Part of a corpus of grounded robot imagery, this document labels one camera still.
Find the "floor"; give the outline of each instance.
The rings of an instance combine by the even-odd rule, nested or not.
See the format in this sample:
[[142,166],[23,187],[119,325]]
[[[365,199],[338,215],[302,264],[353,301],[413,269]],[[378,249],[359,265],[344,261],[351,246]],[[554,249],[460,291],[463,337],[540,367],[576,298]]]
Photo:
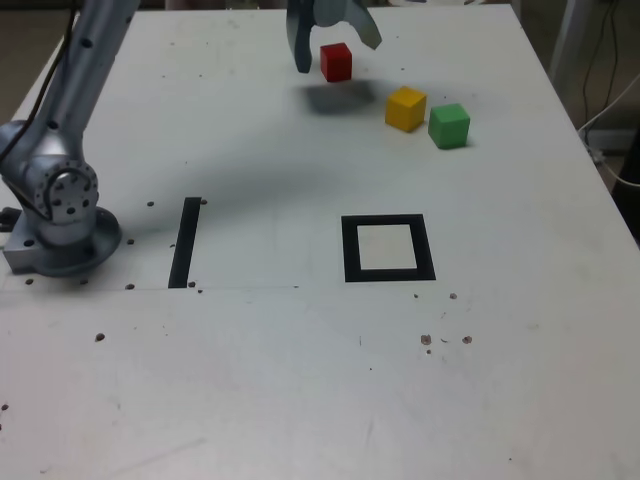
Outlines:
[[[576,88],[565,102],[569,116],[576,126],[584,122],[582,82],[605,8],[605,4],[599,5],[598,11],[592,16],[580,67],[574,72]],[[550,63],[563,11],[564,2],[558,0],[522,2],[523,26],[545,67]],[[621,50],[614,95],[624,89],[640,71],[640,60],[635,49],[640,41],[640,31],[634,28],[640,24],[640,4],[622,0],[616,18]],[[0,124],[12,118],[57,44],[66,19],[67,14],[63,11],[0,11]],[[612,63],[612,41],[609,37],[605,39],[603,54],[596,62],[589,85],[589,100],[594,105],[603,102],[608,87]],[[614,115],[604,117],[599,127],[636,128],[639,110],[640,88],[616,107]],[[621,159],[614,160],[612,166],[618,170],[621,163]],[[603,174],[603,178],[608,184],[612,184],[607,173]]]

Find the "cube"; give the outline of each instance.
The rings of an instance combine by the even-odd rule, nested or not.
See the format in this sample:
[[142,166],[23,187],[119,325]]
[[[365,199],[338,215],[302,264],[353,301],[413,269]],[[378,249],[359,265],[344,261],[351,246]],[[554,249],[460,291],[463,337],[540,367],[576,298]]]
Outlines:
[[464,147],[470,123],[469,114],[459,103],[434,107],[429,118],[429,135],[443,150]]
[[427,94],[409,87],[402,87],[387,99],[384,121],[392,127],[411,132],[424,122],[427,111]]
[[320,68],[327,82],[351,79],[351,51],[344,43],[320,47]]

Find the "white cable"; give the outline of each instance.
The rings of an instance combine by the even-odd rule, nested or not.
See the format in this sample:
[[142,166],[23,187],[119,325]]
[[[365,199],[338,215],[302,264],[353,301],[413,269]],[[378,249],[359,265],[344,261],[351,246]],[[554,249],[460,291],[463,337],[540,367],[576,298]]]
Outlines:
[[627,93],[629,93],[629,90],[631,90],[631,88],[635,85],[635,83],[640,80],[640,74],[638,74],[638,76],[636,78],[634,78],[631,83],[629,84],[629,86],[627,88],[625,88],[624,92],[622,92],[618,98],[616,98],[613,102],[611,102],[611,104],[605,108],[603,111],[601,111],[598,115],[596,115],[595,117],[593,117],[591,120],[589,120],[587,123],[585,123],[582,127],[580,127],[578,129],[578,134],[580,134],[585,128],[587,128],[589,125],[591,125],[593,122],[595,122],[598,118],[600,118],[602,115],[604,115],[605,113],[607,113],[611,108],[613,108],[613,106],[618,103],[622,97],[624,97]]
[[604,167],[609,170],[609,174],[615,178],[618,182],[620,182],[623,185],[626,185],[627,187],[632,187],[632,188],[640,188],[640,183],[632,183],[632,182],[627,182],[626,180],[620,178],[620,176],[616,175],[616,172],[613,171],[613,169],[607,165],[607,161],[604,160],[603,162],[600,163],[600,165],[604,165]]
[[[635,85],[635,83],[638,80],[640,80],[640,74],[638,74],[638,76],[631,81],[631,83],[627,86],[627,88],[625,88],[624,91],[620,95],[618,95],[618,97],[613,102],[611,102],[611,104],[607,108],[602,110],[599,114],[597,114],[595,117],[593,117],[587,123],[585,123],[582,127],[580,127],[578,129],[578,135],[580,135],[580,133],[582,133],[585,128],[587,128],[589,125],[591,125],[593,122],[595,122],[598,118],[600,118],[602,115],[607,113],[611,108],[613,108],[613,106],[616,103],[618,103],[622,99],[622,97],[624,97],[627,93],[629,93],[629,91],[633,88],[633,86]],[[582,140],[582,144],[584,145],[584,147],[589,151],[589,154],[591,155],[591,158],[593,159],[594,163],[596,163],[595,158],[594,158],[594,149],[591,148],[589,145],[587,145],[584,142],[584,138],[582,138],[582,136],[580,136],[580,139]],[[617,175],[616,172],[614,172],[613,169],[609,165],[607,165],[607,159],[606,158],[603,159],[601,162],[598,162],[598,165],[604,165],[604,167],[609,171],[609,174],[613,178],[615,178],[618,182],[620,182],[621,184],[626,185],[627,187],[640,188],[640,184],[639,183],[628,182],[627,180],[624,180],[623,178],[620,178],[620,176]]]

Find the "robotic arm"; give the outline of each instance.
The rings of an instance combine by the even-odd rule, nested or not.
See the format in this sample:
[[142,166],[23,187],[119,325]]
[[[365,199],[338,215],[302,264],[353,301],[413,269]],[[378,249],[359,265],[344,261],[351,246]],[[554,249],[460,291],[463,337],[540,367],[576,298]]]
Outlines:
[[[97,206],[98,179],[82,136],[139,3],[86,0],[40,110],[0,127],[0,174],[22,206],[4,248],[14,273],[79,274],[120,243],[118,221]],[[360,0],[290,0],[287,34],[298,71],[311,66],[311,28],[342,20],[369,47],[382,41]]]

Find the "red cube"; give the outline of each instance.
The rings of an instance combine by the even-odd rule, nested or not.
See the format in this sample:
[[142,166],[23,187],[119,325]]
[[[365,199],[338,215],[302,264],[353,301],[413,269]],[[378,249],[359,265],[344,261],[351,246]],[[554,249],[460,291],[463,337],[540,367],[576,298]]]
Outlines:
[[345,43],[320,47],[320,58],[327,82],[351,80],[351,51]]

